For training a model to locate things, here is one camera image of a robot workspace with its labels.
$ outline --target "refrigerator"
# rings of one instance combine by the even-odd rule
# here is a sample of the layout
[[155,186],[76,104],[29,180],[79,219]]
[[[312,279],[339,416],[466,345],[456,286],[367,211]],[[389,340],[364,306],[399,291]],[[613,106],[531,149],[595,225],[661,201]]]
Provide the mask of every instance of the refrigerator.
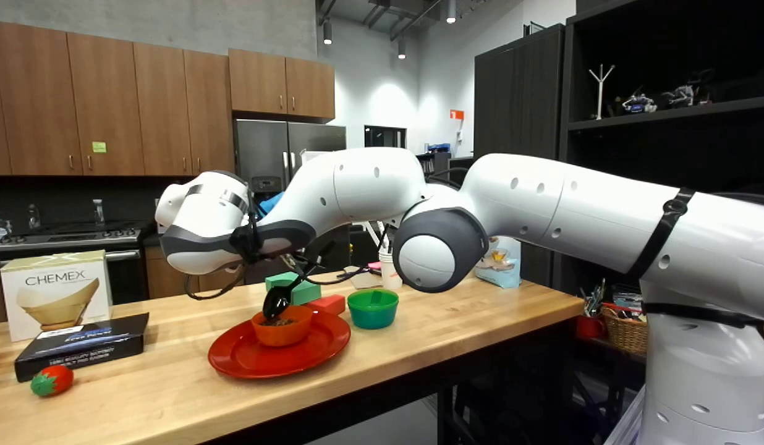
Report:
[[254,195],[288,188],[309,156],[346,149],[346,129],[328,123],[234,119],[237,175]]

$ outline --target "cardboard box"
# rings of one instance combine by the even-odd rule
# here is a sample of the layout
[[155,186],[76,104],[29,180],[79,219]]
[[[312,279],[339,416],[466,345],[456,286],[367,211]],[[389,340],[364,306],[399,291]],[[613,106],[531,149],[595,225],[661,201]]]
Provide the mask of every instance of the cardboard box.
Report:
[[112,318],[105,250],[13,260],[0,276],[13,340]]
[[29,381],[38,371],[42,371],[50,364],[81,368],[123,357],[136,357],[143,352],[147,327],[148,314],[136,314],[60,331],[42,331],[14,358],[14,378]]

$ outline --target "kitchen counter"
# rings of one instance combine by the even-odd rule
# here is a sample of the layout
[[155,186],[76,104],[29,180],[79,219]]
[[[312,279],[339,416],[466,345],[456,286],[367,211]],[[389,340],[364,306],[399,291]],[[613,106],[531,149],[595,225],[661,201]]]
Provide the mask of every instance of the kitchen counter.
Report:
[[210,302],[114,306],[116,317],[150,314],[147,352],[76,368],[75,387],[56,399],[38,399],[14,381],[13,360],[25,344],[11,344],[0,323],[0,443],[205,443],[581,314],[581,298],[531,281],[499,290],[469,276],[443,295],[406,286],[395,323],[351,329],[351,344],[327,366],[279,381],[216,374],[210,344],[247,321],[263,296],[264,286],[249,285]]

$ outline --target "red bowl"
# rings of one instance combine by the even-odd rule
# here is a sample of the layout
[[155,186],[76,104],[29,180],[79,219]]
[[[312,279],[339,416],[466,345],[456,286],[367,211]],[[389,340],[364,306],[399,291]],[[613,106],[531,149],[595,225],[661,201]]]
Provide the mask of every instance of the red bowl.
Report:
[[268,321],[263,312],[253,317],[258,340],[271,348],[300,344],[309,327],[312,306],[288,306],[276,321]]

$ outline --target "shelving unit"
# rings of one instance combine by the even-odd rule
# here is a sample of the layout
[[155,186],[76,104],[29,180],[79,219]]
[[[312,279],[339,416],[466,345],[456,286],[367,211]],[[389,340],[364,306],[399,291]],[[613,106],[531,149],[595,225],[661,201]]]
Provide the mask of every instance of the shelving unit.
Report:
[[[595,122],[589,70],[616,67]],[[634,92],[698,87],[696,106],[626,114]],[[560,159],[705,192],[764,191],[764,0],[594,0],[567,22]],[[557,258],[557,286],[598,276]]]

